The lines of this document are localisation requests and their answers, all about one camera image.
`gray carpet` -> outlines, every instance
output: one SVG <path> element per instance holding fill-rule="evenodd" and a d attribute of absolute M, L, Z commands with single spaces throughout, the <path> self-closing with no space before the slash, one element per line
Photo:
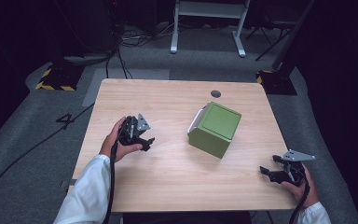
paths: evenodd
<path fill-rule="evenodd" d="M 240 58 L 230 33 L 234 29 L 185 30 L 179 34 L 178 52 L 174 55 L 170 54 L 171 37 L 166 36 L 143 47 L 122 47 L 121 56 L 134 78 L 140 71 L 145 74 L 145 71 L 153 70 L 155 72 L 150 72 L 149 78 L 255 82 L 255 72 L 270 69 L 280 46 L 255 62 L 268 43 L 261 33 L 245 40 L 250 31 L 244 30 L 241 39 L 247 56 Z M 47 66 L 45 64 L 28 76 L 26 85 L 31 93 L 0 130 L 0 173 L 23 152 L 60 129 L 62 124 L 56 123 L 56 119 L 67 113 L 75 116 L 83 111 L 83 105 L 89 105 L 95 99 L 97 83 L 105 75 L 104 63 L 100 63 L 86 67 L 77 91 L 35 90 Z M 120 66 L 117 57 L 113 58 L 109 76 L 120 76 Z M 297 70 L 291 79 L 298 96 L 268 96 L 287 147 L 317 157 L 307 165 L 332 222 L 358 223 L 346 183 L 315 123 L 306 84 Z M 19 160 L 1 178 L 0 223 L 51 223 L 54 220 L 72 177 L 91 111 L 92 108 L 65 131 Z M 291 213 L 271 212 L 275 223 L 287 223 Z M 120 217 L 121 214 L 114 214 L 111 223 L 119 223 Z M 258 211 L 253 223 L 269 223 L 267 214 Z"/>

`black cable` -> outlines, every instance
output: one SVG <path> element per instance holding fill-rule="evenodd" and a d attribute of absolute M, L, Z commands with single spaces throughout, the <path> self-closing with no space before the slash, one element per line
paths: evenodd
<path fill-rule="evenodd" d="M 251 215 L 251 219 L 254 218 L 256 214 L 257 214 L 257 211 L 255 211 L 254 214 Z"/>
<path fill-rule="evenodd" d="M 84 114 L 87 110 L 89 110 L 91 107 L 93 107 L 94 104 L 88 106 L 86 109 L 84 109 L 82 112 L 80 112 L 76 117 L 74 117 L 73 119 L 68 120 L 59 130 L 55 131 L 54 133 L 52 133 L 51 135 L 49 135 L 47 138 L 43 139 L 42 141 L 40 141 L 38 144 L 34 145 L 33 147 L 31 147 L 30 149 L 26 150 L 24 153 L 22 153 L 16 160 L 14 160 L 9 166 L 7 166 L 5 168 L 5 170 L 0 174 L 0 178 L 14 165 L 16 164 L 16 162 L 18 162 L 19 160 L 21 160 L 23 157 L 25 157 L 26 155 L 28 155 L 28 153 L 30 153 L 31 151 L 33 151 L 34 149 L 36 149 L 37 147 L 39 147 L 40 145 L 42 145 L 43 143 L 45 143 L 46 141 L 48 141 L 51 137 L 53 137 L 54 135 L 56 135 L 57 133 L 59 133 L 60 131 L 66 129 L 66 127 L 68 126 L 68 124 L 72 123 L 75 121 L 75 119 L 77 119 L 78 117 L 80 117 L 82 114 Z"/>
<path fill-rule="evenodd" d="M 123 72 L 124 72 L 124 77 L 126 77 L 126 79 L 129 79 L 129 78 L 127 77 L 127 72 L 126 72 L 127 69 L 126 69 L 126 67 L 125 67 L 125 65 L 124 65 L 123 60 L 121 59 L 120 48 L 117 49 L 117 56 L 118 56 L 118 58 L 120 59 L 121 67 L 123 68 Z"/>
<path fill-rule="evenodd" d="M 269 211 L 266 211 L 266 212 L 267 212 L 267 216 L 268 216 L 269 222 L 270 222 L 271 224 L 275 224 L 275 223 L 274 223 L 274 219 L 272 219 L 271 213 L 270 213 Z"/>
<path fill-rule="evenodd" d="M 126 67 L 126 61 L 123 60 L 123 63 L 124 63 L 124 68 L 126 69 L 127 73 L 130 75 L 131 79 L 133 79 L 131 72 Z"/>
<path fill-rule="evenodd" d="M 118 138 L 121 136 L 121 133 L 124 130 L 124 126 L 126 126 L 128 120 L 121 125 L 120 131 L 117 134 L 116 141 L 112 145 L 110 149 L 110 194 L 109 194 L 109 204 L 107 205 L 106 215 L 103 220 L 103 224 L 107 224 L 109 222 L 110 214 L 112 211 L 113 198 L 115 196 L 115 160 L 116 153 L 118 148 Z"/>
<path fill-rule="evenodd" d="M 109 64 L 110 59 L 111 59 L 112 57 L 113 57 L 113 54 L 111 54 L 111 55 L 109 56 L 109 58 L 106 60 L 106 64 L 105 64 L 106 78 L 109 78 L 109 71 L 108 71 L 108 69 L 107 69 L 107 65 Z"/>
<path fill-rule="evenodd" d="M 129 43 L 126 41 L 121 41 L 120 45 L 124 46 L 124 47 L 128 47 L 128 48 L 134 48 L 134 47 L 142 47 L 144 45 L 146 45 L 147 43 L 149 43 L 152 40 L 159 40 L 163 37 L 165 37 L 166 35 L 170 35 L 170 34 L 163 34 L 165 31 L 167 31 L 170 27 L 173 27 L 174 23 L 168 25 L 167 27 L 161 29 L 160 31 L 158 31 L 157 36 L 160 37 L 153 37 L 151 35 L 138 35 L 138 33 L 135 30 L 126 30 L 126 32 L 124 33 L 124 35 L 122 36 L 123 39 L 137 39 L 136 43 Z"/>
<path fill-rule="evenodd" d="M 303 176 L 303 178 L 305 180 L 305 189 L 304 189 L 304 194 L 301 197 L 300 202 L 298 203 L 295 211 L 293 211 L 292 215 L 290 216 L 289 224 L 295 223 L 295 218 L 297 216 L 297 213 L 300 211 L 300 209 L 304 205 L 304 202 L 307 200 L 308 194 L 310 193 L 310 183 L 308 182 L 308 179 L 307 179 L 306 175 L 304 175 L 302 172 L 299 172 L 299 173 Z"/>
<path fill-rule="evenodd" d="M 72 61 L 72 60 L 66 60 L 68 63 L 72 64 L 73 66 L 89 66 L 94 65 L 96 63 L 103 63 L 106 60 L 108 60 L 108 55 L 102 58 L 97 59 L 83 59 L 81 61 Z"/>

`cable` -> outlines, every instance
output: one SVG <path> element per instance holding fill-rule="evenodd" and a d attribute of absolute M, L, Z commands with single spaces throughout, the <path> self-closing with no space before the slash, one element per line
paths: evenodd
<path fill-rule="evenodd" d="M 166 32 L 173 25 L 174 25 L 174 23 L 171 23 L 170 25 L 168 25 L 167 27 L 165 27 L 164 29 L 159 31 L 156 36 L 160 36 L 160 37 L 153 37 L 151 35 L 138 35 L 138 33 L 135 30 L 127 30 L 126 33 L 129 33 L 129 34 L 126 35 L 126 33 L 124 33 L 124 35 L 122 36 L 123 41 L 121 41 L 120 45 L 122 45 L 124 47 L 128 47 L 128 48 L 142 47 L 152 40 L 159 40 L 167 35 L 173 34 L 173 32 L 164 34 L 164 32 Z M 124 41 L 124 40 L 133 40 L 133 39 L 137 39 L 136 43 L 129 43 L 129 42 Z"/>
<path fill-rule="evenodd" d="M 91 59 L 91 60 L 84 60 L 84 61 L 81 61 L 81 62 L 71 62 L 71 61 L 68 61 L 69 63 L 75 65 L 75 66 L 87 66 L 87 65 L 93 65 L 93 64 L 96 64 L 96 63 L 102 63 L 102 62 L 105 62 L 107 61 L 106 64 L 109 63 L 110 59 L 113 57 L 114 55 L 114 52 L 116 51 L 116 48 L 117 48 L 117 44 L 115 43 L 118 43 L 118 41 L 115 40 L 115 37 L 113 36 L 113 42 L 114 42 L 114 48 L 112 50 L 108 50 L 108 51 L 100 51 L 98 49 L 93 49 L 89 46 L 87 46 L 81 39 L 80 37 L 77 35 L 77 33 L 75 32 L 74 28 L 72 27 L 72 24 L 71 22 L 69 22 L 68 18 L 66 18 L 62 8 L 60 7 L 60 5 L 58 4 L 57 0 L 54 0 L 54 3 L 56 4 L 58 10 L 61 12 L 62 14 L 62 17 L 64 18 L 67 26 L 69 27 L 69 29 L 72 31 L 72 33 L 74 34 L 75 38 L 77 39 L 77 41 L 80 43 L 81 46 L 83 46 L 85 49 L 88 49 L 90 50 L 91 52 L 95 52 L 95 53 L 102 53 L 105 55 L 105 57 L 103 58 L 100 58 L 100 59 Z M 115 9 L 110 5 L 108 4 L 107 2 L 106 3 L 106 6 L 108 7 L 109 11 L 115 11 Z"/>
<path fill-rule="evenodd" d="M 106 60 L 106 64 L 105 64 L 105 72 L 106 72 L 106 78 L 109 78 L 109 71 L 107 69 L 107 65 L 110 62 L 110 59 L 113 57 L 113 54 L 109 56 L 109 58 Z"/>
<path fill-rule="evenodd" d="M 267 212 L 267 216 L 268 216 L 269 222 L 270 222 L 271 224 L 275 224 L 275 223 L 274 223 L 274 220 L 272 219 L 271 213 L 270 213 L 269 211 L 266 211 L 266 212 Z"/>
<path fill-rule="evenodd" d="M 295 218 L 297 216 L 297 213 L 299 212 L 299 210 L 304 205 L 304 202 L 307 200 L 308 194 L 310 193 L 310 183 L 308 182 L 307 176 L 305 174 L 303 174 L 302 172 L 300 172 L 299 170 L 293 168 L 293 167 L 292 167 L 292 169 L 303 176 L 304 181 L 305 181 L 305 189 L 304 189 L 304 194 L 300 199 L 300 202 L 298 203 L 295 211 L 293 211 L 292 215 L 290 216 L 289 224 L 295 223 Z"/>
<path fill-rule="evenodd" d="M 254 218 L 256 214 L 257 214 L 257 211 L 255 211 L 254 214 L 251 215 L 251 219 Z"/>
<path fill-rule="evenodd" d="M 121 58 L 121 53 L 120 53 L 120 49 L 117 50 L 117 56 L 120 59 L 120 63 L 121 63 L 121 67 L 123 69 L 124 72 L 124 76 L 126 77 L 126 79 L 128 79 L 127 77 L 127 72 L 129 73 L 129 75 L 131 76 L 131 79 L 133 79 L 132 74 L 130 73 L 130 71 L 127 69 L 126 67 L 126 62 Z"/>
<path fill-rule="evenodd" d="M 126 119 L 125 123 L 121 125 L 120 131 L 117 134 L 116 141 L 110 149 L 110 194 L 109 194 L 109 204 L 107 205 L 106 215 L 103 220 L 103 224 L 109 223 L 110 214 L 112 211 L 113 198 L 115 196 L 115 160 L 118 147 L 118 138 L 121 136 L 121 133 L 124 130 L 128 120 Z"/>
<path fill-rule="evenodd" d="M 51 135 L 49 135 L 47 138 L 43 139 L 42 141 L 40 141 L 39 143 L 37 143 L 36 145 L 34 145 L 33 147 L 31 147 L 30 149 L 26 150 L 24 153 L 22 153 L 16 160 L 14 160 L 9 166 L 7 166 L 5 168 L 5 170 L 0 174 L 0 178 L 14 165 L 16 164 L 16 162 L 18 162 L 19 160 L 21 160 L 23 157 L 25 157 L 26 155 L 28 155 L 28 153 L 32 152 L 34 149 L 36 149 L 37 147 L 41 146 L 42 144 L 44 144 L 46 141 L 48 141 L 51 137 L 53 137 L 54 135 L 56 135 L 57 133 L 59 133 L 60 131 L 66 129 L 66 127 L 68 126 L 68 124 L 74 122 L 78 117 L 80 117 L 82 114 L 84 114 L 87 110 L 89 110 L 91 107 L 93 107 L 94 104 L 88 106 L 86 109 L 84 109 L 82 112 L 80 112 L 77 116 L 75 116 L 73 119 L 67 120 L 65 122 L 65 124 L 58 129 L 57 131 L 55 131 L 54 133 L 52 133 Z"/>

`finger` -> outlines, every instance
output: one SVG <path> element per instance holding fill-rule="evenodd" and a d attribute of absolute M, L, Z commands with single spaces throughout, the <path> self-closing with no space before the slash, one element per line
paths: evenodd
<path fill-rule="evenodd" d="M 296 187 L 295 185 L 289 183 L 289 182 L 283 181 L 283 182 L 281 183 L 281 185 L 282 185 L 285 189 L 289 190 L 289 192 L 291 192 L 291 193 L 292 193 L 293 195 L 295 195 L 295 196 L 301 196 L 301 195 L 302 195 L 301 189 L 298 188 L 298 187 Z"/>
<path fill-rule="evenodd" d="M 127 155 L 129 153 L 132 153 L 134 151 L 138 151 L 142 149 L 142 145 L 141 144 L 134 144 L 134 145 L 130 145 L 130 146 L 123 146 L 123 151 L 124 154 Z"/>
<path fill-rule="evenodd" d="M 313 179 L 312 179 L 312 176 L 310 176 L 310 171 L 309 169 L 307 168 L 306 165 L 302 164 L 303 167 L 304 167 L 304 171 L 305 171 L 305 176 L 307 177 L 307 180 L 308 180 L 308 183 L 310 185 L 311 188 L 315 188 L 315 184 L 313 183 Z"/>
<path fill-rule="evenodd" d="M 302 179 L 300 180 L 300 185 L 303 185 L 303 184 L 305 184 L 305 179 L 304 179 L 304 178 L 302 178 Z"/>
<path fill-rule="evenodd" d="M 126 117 L 121 118 L 115 126 L 113 126 L 112 132 L 114 136 L 118 134 L 118 129 L 120 129 L 121 125 L 124 123 L 124 120 L 126 120 Z"/>

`black controller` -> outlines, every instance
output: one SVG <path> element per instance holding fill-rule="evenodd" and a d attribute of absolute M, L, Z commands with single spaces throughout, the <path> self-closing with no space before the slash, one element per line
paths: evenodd
<path fill-rule="evenodd" d="M 290 149 L 282 157 L 272 156 L 272 159 L 282 164 L 283 171 L 270 171 L 260 166 L 261 174 L 267 175 L 271 182 L 281 184 L 283 181 L 286 181 L 300 186 L 303 183 L 302 180 L 306 177 L 302 161 L 312 161 L 315 160 L 315 157 Z"/>
<path fill-rule="evenodd" d="M 139 114 L 138 119 L 134 116 L 128 116 L 121 129 L 118 141 L 123 146 L 141 144 L 143 146 L 141 150 L 147 151 L 155 140 L 155 138 L 144 140 L 140 137 L 141 134 L 150 129 L 142 114 Z"/>

